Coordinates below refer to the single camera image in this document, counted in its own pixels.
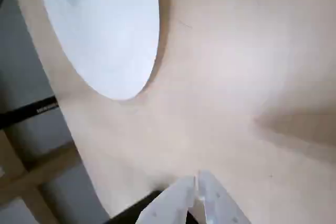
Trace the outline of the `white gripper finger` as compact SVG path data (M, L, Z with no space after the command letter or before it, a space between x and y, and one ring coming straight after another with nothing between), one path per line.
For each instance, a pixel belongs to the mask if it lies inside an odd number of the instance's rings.
M220 181L209 171L198 174L198 196L204 204L206 223L250 223Z
M195 195L195 177L182 177L141 211L138 223L185 224L188 209L194 205Z

